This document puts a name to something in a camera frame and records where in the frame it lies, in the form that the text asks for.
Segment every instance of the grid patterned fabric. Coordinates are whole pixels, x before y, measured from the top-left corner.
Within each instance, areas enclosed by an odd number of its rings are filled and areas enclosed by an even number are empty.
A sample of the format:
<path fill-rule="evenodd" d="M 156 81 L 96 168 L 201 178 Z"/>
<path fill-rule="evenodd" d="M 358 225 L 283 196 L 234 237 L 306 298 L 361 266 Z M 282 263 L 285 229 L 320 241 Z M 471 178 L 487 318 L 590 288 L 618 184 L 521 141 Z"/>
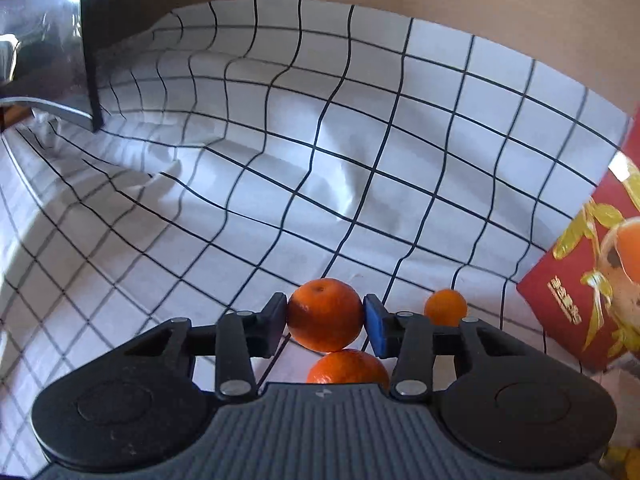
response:
<path fill-rule="evenodd" d="M 44 464 L 28 413 L 51 381 L 171 317 L 214 323 L 321 276 L 390 311 L 452 286 L 581 369 L 515 290 L 628 128 L 567 76 L 380 10 L 233 0 L 105 53 L 100 101 L 97 134 L 40 115 L 1 139 L 0 471 Z M 285 335 L 254 369 L 304 381 L 318 358 Z M 214 366 L 199 358 L 196 383 Z"/>

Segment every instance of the round black joint cover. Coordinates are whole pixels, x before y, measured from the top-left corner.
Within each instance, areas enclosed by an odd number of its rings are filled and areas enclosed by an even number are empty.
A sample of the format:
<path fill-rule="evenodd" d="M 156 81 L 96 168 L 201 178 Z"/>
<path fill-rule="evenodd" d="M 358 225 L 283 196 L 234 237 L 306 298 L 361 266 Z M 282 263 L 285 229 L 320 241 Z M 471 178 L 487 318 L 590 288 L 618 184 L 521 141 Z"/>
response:
<path fill-rule="evenodd" d="M 518 469 L 590 460 L 616 425 L 599 384 L 550 359 L 502 356 L 474 367 L 443 394 L 440 413 L 465 447 Z"/>
<path fill-rule="evenodd" d="M 85 472 L 121 472 L 162 462 L 204 429 L 204 394 L 153 358 L 118 356 L 46 388 L 31 411 L 54 462 Z"/>

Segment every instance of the silver screw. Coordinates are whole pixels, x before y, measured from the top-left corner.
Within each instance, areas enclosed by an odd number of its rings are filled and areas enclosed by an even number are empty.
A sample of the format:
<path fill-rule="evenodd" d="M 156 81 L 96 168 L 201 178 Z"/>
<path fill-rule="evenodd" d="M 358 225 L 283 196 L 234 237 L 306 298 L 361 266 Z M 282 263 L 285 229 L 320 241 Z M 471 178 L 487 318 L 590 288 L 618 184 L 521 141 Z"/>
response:
<path fill-rule="evenodd" d="M 251 391 L 251 385 L 247 381 L 232 379 L 220 384 L 220 393 L 229 397 L 239 397 L 248 394 Z"/>
<path fill-rule="evenodd" d="M 415 379 L 406 379 L 396 384 L 396 392 L 400 395 L 416 396 L 427 391 L 427 385 Z"/>

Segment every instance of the white logo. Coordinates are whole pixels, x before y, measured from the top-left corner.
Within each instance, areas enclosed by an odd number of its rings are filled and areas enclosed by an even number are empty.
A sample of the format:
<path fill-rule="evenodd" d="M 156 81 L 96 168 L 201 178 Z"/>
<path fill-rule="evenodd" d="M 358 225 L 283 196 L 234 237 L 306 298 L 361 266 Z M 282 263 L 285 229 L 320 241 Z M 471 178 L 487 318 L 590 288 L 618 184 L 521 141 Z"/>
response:
<path fill-rule="evenodd" d="M 327 390 L 326 388 L 324 390 L 322 390 L 321 392 L 316 392 L 316 395 L 318 397 L 320 397 L 321 399 L 324 399 L 325 396 L 327 395 L 331 395 L 331 390 Z"/>

